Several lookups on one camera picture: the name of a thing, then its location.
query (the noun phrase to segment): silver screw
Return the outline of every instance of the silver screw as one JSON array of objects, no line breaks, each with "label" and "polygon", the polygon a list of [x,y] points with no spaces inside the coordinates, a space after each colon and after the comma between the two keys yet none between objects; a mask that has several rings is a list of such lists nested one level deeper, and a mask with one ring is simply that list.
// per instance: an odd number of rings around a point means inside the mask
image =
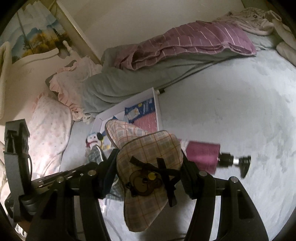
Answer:
[{"label": "silver screw", "polygon": [[92,176],[94,176],[96,174],[96,171],[95,170],[90,170],[87,174],[92,177]]},{"label": "silver screw", "polygon": [[205,177],[207,175],[207,172],[206,171],[200,171],[198,174],[200,176],[202,176],[202,177]]},{"label": "silver screw", "polygon": [[239,180],[237,179],[237,177],[231,177],[230,180],[234,183],[237,183]]},{"label": "silver screw", "polygon": [[63,181],[64,181],[64,177],[58,177],[58,178],[57,178],[57,182],[58,182],[58,183],[62,183]]}]

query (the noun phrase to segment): white box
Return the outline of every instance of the white box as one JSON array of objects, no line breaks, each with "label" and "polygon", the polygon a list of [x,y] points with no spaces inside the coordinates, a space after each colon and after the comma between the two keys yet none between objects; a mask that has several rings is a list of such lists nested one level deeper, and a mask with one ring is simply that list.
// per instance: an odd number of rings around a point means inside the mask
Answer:
[{"label": "white box", "polygon": [[96,116],[91,132],[102,133],[105,130],[106,122],[112,119],[113,116],[115,116],[119,120],[123,120],[125,107],[131,107],[135,104],[141,103],[152,97],[154,98],[154,104],[155,104],[157,130],[161,131],[163,129],[163,124],[161,121],[161,114],[160,114],[160,108],[159,108],[158,96],[157,96],[158,94],[159,94],[158,91],[155,91],[154,88],[151,88],[120,102],[119,104],[111,107],[110,109],[103,111],[102,113]]}]

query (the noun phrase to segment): white wall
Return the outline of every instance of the white wall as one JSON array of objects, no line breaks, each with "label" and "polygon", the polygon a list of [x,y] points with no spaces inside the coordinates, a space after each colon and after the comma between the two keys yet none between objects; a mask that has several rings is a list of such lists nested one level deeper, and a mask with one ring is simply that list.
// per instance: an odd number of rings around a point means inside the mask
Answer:
[{"label": "white wall", "polygon": [[195,20],[211,21],[241,0],[60,0],[101,55]]}]

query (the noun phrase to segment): pink striped cloth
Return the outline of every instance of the pink striped cloth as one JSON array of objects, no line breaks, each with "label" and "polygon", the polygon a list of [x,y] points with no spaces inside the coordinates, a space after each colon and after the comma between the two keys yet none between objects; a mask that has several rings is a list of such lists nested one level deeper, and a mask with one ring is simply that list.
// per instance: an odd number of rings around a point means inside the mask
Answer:
[{"label": "pink striped cloth", "polygon": [[196,21],[127,47],[119,52],[114,66],[137,70],[181,53],[217,54],[226,48],[241,55],[256,54],[251,40],[238,26]]}]

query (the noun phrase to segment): black bow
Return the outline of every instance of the black bow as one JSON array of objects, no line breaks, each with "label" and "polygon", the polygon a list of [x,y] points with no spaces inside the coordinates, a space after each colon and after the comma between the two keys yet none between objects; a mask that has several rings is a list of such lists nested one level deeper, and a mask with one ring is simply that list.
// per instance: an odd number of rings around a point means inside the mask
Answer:
[{"label": "black bow", "polygon": [[177,199],[175,197],[174,191],[176,190],[175,184],[181,178],[180,171],[176,169],[167,169],[163,158],[157,158],[156,160],[158,168],[153,166],[151,163],[143,163],[134,156],[131,157],[130,163],[147,171],[157,172],[161,175],[161,179],[167,191],[168,203],[170,207],[173,207],[177,204]]}]

